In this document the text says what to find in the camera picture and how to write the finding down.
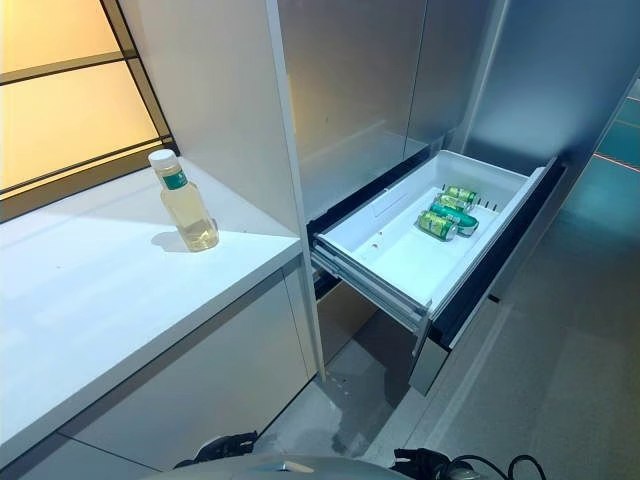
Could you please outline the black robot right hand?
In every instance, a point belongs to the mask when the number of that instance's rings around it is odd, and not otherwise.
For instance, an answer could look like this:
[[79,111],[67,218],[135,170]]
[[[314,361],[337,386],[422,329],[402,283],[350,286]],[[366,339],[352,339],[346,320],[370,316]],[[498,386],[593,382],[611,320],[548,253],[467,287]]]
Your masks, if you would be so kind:
[[446,455],[433,450],[395,449],[390,469],[412,479],[439,479],[450,463]]

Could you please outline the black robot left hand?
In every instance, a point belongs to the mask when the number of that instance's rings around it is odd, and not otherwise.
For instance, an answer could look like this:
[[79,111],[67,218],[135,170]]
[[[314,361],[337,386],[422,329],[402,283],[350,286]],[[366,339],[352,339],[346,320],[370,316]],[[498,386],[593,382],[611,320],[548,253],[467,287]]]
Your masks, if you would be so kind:
[[174,469],[252,453],[257,439],[256,431],[215,437],[203,444],[192,458],[177,463]]

